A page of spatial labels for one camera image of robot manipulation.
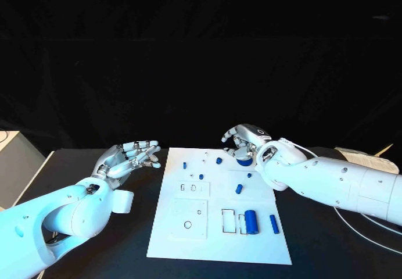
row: white robotic arm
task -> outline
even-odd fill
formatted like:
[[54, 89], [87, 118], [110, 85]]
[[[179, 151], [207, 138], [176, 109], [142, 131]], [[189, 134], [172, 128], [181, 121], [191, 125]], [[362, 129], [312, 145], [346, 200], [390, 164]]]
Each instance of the white robotic arm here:
[[286, 139], [272, 141], [267, 132], [253, 125], [234, 127], [223, 141], [233, 135], [240, 149], [225, 151], [241, 160], [248, 160], [257, 152], [256, 170], [276, 190], [292, 187], [318, 202], [402, 226], [401, 175], [325, 157], [308, 159], [293, 142]]
[[[135, 169], [162, 166], [153, 155], [158, 144], [143, 141], [113, 146], [91, 177], [0, 212], [2, 278], [32, 278], [102, 232], [112, 212], [130, 212], [135, 193], [116, 188]], [[42, 225], [67, 238], [47, 243]]]

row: blue cylinder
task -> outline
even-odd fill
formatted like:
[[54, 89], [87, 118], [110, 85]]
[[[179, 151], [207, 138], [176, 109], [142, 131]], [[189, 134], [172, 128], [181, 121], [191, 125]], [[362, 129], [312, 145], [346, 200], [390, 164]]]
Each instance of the blue cylinder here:
[[254, 210], [246, 212], [246, 230], [247, 234], [259, 234], [257, 214]]
[[237, 159], [237, 162], [240, 163], [241, 166], [248, 167], [254, 163], [254, 159], [253, 158], [248, 160]]
[[276, 215], [270, 215], [270, 219], [272, 219], [274, 234], [279, 234], [280, 233], [280, 229], [279, 229]]
[[241, 193], [241, 190], [244, 189], [244, 186], [240, 184], [238, 186], [237, 186], [237, 194], [240, 194]]

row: black curtain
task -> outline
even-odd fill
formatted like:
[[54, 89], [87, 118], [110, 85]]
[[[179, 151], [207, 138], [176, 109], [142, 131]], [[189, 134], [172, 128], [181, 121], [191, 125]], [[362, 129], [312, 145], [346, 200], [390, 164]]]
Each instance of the black curtain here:
[[237, 124], [402, 165], [401, 5], [0, 2], [0, 127], [47, 154]]

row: large blue cylinder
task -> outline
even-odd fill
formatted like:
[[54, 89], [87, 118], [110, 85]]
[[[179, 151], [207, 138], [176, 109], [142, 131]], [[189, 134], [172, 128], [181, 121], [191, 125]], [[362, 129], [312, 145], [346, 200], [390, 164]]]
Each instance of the large blue cylinder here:
[[254, 210], [246, 212], [246, 230], [247, 234], [259, 234], [257, 214]]

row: black table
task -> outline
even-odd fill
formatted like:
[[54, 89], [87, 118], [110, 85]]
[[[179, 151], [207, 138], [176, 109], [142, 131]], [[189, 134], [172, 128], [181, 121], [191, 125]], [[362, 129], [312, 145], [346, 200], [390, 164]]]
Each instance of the black table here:
[[[104, 149], [58, 150], [19, 203], [74, 185], [93, 171]], [[342, 222], [336, 211], [303, 198], [292, 189], [276, 192], [293, 265], [148, 258], [168, 149], [159, 152], [163, 167], [135, 171], [122, 189], [136, 193], [130, 214], [112, 215], [102, 234], [51, 266], [44, 278], [400, 278], [402, 255], [367, 241]], [[344, 211], [361, 228], [370, 221]], [[370, 226], [374, 237], [388, 232]], [[402, 236], [390, 245], [402, 245]]]

